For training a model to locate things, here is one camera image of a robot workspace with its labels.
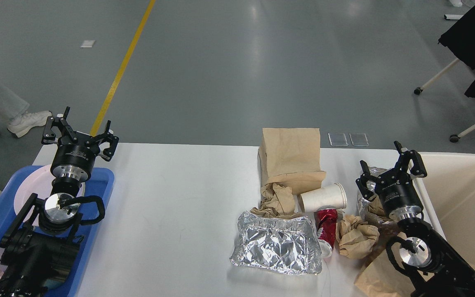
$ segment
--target silver metal joint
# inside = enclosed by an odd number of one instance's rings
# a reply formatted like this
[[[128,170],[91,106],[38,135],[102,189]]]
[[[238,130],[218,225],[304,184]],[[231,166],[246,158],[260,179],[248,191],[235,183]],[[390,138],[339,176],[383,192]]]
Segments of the silver metal joint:
[[[415,252],[411,252],[405,248],[399,249],[399,255],[404,263],[417,268],[426,267],[432,261],[432,252],[426,243],[417,237],[408,237],[413,244]]]
[[[407,218],[415,218],[421,211],[421,207],[417,205],[406,205],[390,212],[390,218],[399,222]]]
[[[88,177],[83,169],[73,165],[60,165],[54,168],[52,173],[55,177],[71,177],[79,182],[86,181]]]
[[[73,198],[72,195],[66,193],[57,193],[51,195],[45,201],[45,216],[47,219],[55,224],[62,224],[70,219],[78,212],[79,203],[71,204],[66,207],[61,207],[58,205],[58,200],[62,195],[67,195],[70,198]]]

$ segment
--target brown paper bag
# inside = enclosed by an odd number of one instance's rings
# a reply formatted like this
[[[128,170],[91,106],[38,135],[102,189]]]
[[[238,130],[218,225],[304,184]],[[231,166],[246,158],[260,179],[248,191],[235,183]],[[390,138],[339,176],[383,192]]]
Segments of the brown paper bag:
[[[401,263],[398,257],[400,245],[392,247],[396,261]],[[411,280],[393,268],[386,250],[362,269],[355,280],[355,286],[368,297],[409,297],[415,290]]]
[[[293,195],[322,187],[318,128],[263,128],[258,154],[262,186],[289,186]]]

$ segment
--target red soda can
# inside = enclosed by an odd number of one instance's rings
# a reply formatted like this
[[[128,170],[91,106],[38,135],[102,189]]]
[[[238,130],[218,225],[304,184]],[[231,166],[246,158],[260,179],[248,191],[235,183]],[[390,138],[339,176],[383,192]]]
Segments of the red soda can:
[[[315,212],[318,243],[322,249],[322,257],[332,256],[335,246],[336,221],[338,213],[334,208],[322,209]]]

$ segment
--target yellow floor line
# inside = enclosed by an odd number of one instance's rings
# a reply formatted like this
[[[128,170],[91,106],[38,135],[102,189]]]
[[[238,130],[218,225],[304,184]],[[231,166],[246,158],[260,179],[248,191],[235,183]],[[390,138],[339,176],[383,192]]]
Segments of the yellow floor line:
[[[140,24],[137,28],[137,32],[135,32],[135,36],[133,36],[132,42],[129,45],[128,51],[126,52],[126,56],[124,56],[124,60],[122,60],[122,64],[120,65],[120,68],[117,71],[115,80],[113,81],[113,84],[111,84],[111,88],[109,88],[109,92],[107,93],[106,99],[104,100],[104,103],[102,104],[102,107],[100,108],[100,111],[98,112],[98,116],[96,116],[96,120],[94,120],[94,124],[90,132],[92,136],[95,136],[98,133],[98,128],[100,128],[100,125],[102,124],[102,121],[104,120],[104,116],[106,116],[109,105],[111,104],[111,100],[113,100],[113,96],[115,95],[115,92],[117,92],[118,84],[120,83],[120,80],[122,79],[122,75],[124,75],[124,71],[126,71],[126,67],[129,63],[129,59],[132,57],[132,53],[135,47],[137,46],[137,42],[140,38],[140,34],[142,33],[142,30],[144,29],[146,21],[148,20],[149,14],[151,10],[153,9],[153,5],[155,5],[155,0],[151,0],[149,2],[148,8],[146,9],[146,12],[144,13],[144,16],[142,20],[140,21]]]

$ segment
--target crumpled brown paper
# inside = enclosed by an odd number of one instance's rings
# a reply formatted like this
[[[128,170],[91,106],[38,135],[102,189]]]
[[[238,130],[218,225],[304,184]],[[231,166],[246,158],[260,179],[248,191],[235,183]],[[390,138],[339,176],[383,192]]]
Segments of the crumpled brown paper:
[[[398,263],[398,250],[400,245],[393,245],[393,254]],[[368,297],[409,297],[415,290],[411,280],[394,269],[386,250],[371,262],[371,264],[357,276],[355,286]]]
[[[254,207],[250,210],[257,216],[264,218],[292,219],[300,216],[294,213],[294,196],[290,186],[280,186],[279,184],[269,184],[261,188],[261,195],[264,197],[260,208]]]
[[[362,259],[369,255],[379,239],[379,229],[363,222],[359,216],[346,214],[337,224],[339,252],[350,259]]]
[[[379,199],[379,196],[372,197],[372,198],[374,198],[373,201],[369,203],[367,206],[368,212],[371,212],[372,214],[379,216],[379,218],[383,220],[384,222],[391,220],[390,218],[388,218],[388,216],[386,216],[386,212],[384,211],[384,208],[382,207],[382,203],[381,203],[381,200]]]
[[[317,128],[263,128],[258,154],[262,186],[276,183],[298,195],[319,189],[326,177],[320,170]]]

